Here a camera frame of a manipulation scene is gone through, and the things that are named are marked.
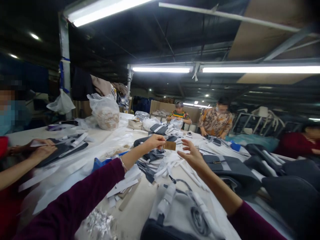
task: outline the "blue plastic item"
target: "blue plastic item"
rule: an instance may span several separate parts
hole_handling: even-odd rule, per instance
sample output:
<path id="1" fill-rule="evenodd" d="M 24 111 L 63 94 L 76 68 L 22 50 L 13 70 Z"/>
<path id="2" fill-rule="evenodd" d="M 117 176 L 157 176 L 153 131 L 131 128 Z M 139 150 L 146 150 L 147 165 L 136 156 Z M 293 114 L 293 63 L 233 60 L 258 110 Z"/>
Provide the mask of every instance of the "blue plastic item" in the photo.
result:
<path id="1" fill-rule="evenodd" d="M 237 152 L 240 151 L 240 148 L 241 148 L 241 145 L 240 144 L 237 144 L 235 143 L 233 140 L 230 141 L 232 144 L 231 144 L 231 148 Z"/>
<path id="2" fill-rule="evenodd" d="M 123 153 L 119 153 L 119 156 L 125 155 L 128 151 L 123 152 Z M 104 160 L 103 162 L 101 162 L 98 158 L 94 158 L 94 163 L 93 163 L 93 169 L 92 172 L 93 173 L 95 170 L 101 168 L 102 166 L 108 164 L 109 162 L 111 162 L 112 158 L 107 158 L 106 160 Z"/>

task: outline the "ceiling light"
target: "ceiling light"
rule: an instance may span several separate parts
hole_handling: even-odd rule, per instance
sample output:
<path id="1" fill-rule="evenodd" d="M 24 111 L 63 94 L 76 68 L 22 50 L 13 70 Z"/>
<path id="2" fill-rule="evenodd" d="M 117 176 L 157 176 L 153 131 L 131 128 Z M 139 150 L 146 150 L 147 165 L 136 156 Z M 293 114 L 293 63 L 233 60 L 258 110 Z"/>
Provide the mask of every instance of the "ceiling light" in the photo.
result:
<path id="1" fill-rule="evenodd" d="M 319 121 L 320 121 L 320 118 L 309 118 L 309 120 L 315 121 L 315 122 L 319 122 Z"/>
<path id="2" fill-rule="evenodd" d="M 33 33 L 30 33 L 30 35 L 31 35 L 31 37 L 33 37 L 34 39 L 39 40 L 39 37 L 38 37 L 37 35 L 35 35 L 35 34 L 33 34 Z"/>
<path id="3" fill-rule="evenodd" d="M 264 86 L 262 86 L 262 87 L 259 87 L 259 88 L 263 88 L 263 89 L 271 89 L 271 88 L 273 88 L 273 87 L 264 87 Z"/>
<path id="4" fill-rule="evenodd" d="M 207 108 L 207 106 L 203 106 L 203 105 L 194 105 L 195 107 L 205 107 Z"/>
<path id="5" fill-rule="evenodd" d="M 64 11 L 64 16 L 76 27 L 122 12 L 152 0 L 100 0 L 88 6 L 75 5 Z"/>
<path id="6" fill-rule="evenodd" d="M 189 73 L 191 68 L 158 68 L 158 67 L 134 67 L 135 72 L 168 72 L 168 73 Z"/>
<path id="7" fill-rule="evenodd" d="M 278 67 L 205 67 L 204 73 L 296 73 L 319 74 L 320 66 L 278 66 Z"/>

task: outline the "maroon sleeve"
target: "maroon sleeve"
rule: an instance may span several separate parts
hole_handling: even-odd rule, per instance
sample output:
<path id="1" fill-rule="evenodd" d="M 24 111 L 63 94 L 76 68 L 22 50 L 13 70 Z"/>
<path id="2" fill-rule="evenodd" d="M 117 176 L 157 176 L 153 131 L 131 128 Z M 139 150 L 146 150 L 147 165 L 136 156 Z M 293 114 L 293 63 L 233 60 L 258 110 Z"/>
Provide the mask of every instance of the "maroon sleeve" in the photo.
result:
<path id="1" fill-rule="evenodd" d="M 312 149 L 308 146 L 307 141 L 301 133 L 287 133 L 282 137 L 279 145 L 285 152 L 306 156 L 312 154 Z"/>
<path id="2" fill-rule="evenodd" d="M 14 240 L 70 240 L 89 213 L 124 178 L 120 159 L 115 159 L 73 185 L 51 202 Z"/>
<path id="3" fill-rule="evenodd" d="M 286 240 L 245 202 L 228 219 L 242 240 Z"/>

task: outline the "plastic bag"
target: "plastic bag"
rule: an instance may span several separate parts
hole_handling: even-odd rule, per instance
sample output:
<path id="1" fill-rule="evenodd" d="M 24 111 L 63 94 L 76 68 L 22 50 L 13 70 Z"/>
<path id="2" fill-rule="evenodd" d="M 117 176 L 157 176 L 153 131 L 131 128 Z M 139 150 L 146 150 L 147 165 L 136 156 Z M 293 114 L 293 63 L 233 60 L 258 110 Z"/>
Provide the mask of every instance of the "plastic bag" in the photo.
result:
<path id="1" fill-rule="evenodd" d="M 88 94 L 87 98 L 92 109 L 92 115 L 95 116 L 101 129 L 113 131 L 118 128 L 120 111 L 117 102 L 111 94 L 101 97 L 99 94 L 94 93 Z"/>
<path id="2" fill-rule="evenodd" d="M 75 109 L 71 98 L 60 88 L 60 96 L 53 103 L 49 103 L 47 108 L 54 112 L 58 112 L 61 115 L 65 115 L 72 109 Z"/>
<path id="3" fill-rule="evenodd" d="M 139 118 L 140 121 L 143 121 L 149 118 L 149 113 L 142 112 L 142 111 L 136 111 L 134 115 L 136 115 L 136 118 Z"/>
<path id="4" fill-rule="evenodd" d="M 160 120 L 157 119 L 156 117 L 154 118 L 146 118 L 145 120 L 142 121 L 142 127 L 144 130 L 147 132 L 150 131 L 150 128 L 155 125 L 155 124 L 161 124 Z"/>
<path id="5" fill-rule="evenodd" d="M 174 119 L 172 119 L 171 121 L 170 121 L 170 124 L 172 124 L 173 125 L 173 128 L 175 129 L 175 130 L 181 130 L 181 128 L 182 128 L 182 126 L 183 126 L 183 120 L 177 120 L 176 118 L 174 118 Z"/>

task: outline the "floral shirt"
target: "floral shirt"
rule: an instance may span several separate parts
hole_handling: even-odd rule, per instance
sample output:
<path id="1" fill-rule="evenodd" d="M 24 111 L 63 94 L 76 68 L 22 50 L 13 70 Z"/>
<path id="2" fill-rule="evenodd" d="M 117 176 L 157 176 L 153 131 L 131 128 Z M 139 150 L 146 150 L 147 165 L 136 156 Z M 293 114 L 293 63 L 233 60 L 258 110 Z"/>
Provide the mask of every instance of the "floral shirt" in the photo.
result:
<path id="1" fill-rule="evenodd" d="M 228 133 L 232 128 L 232 114 L 230 112 L 218 112 L 215 108 L 204 109 L 199 119 L 199 127 L 216 137 L 224 132 Z"/>

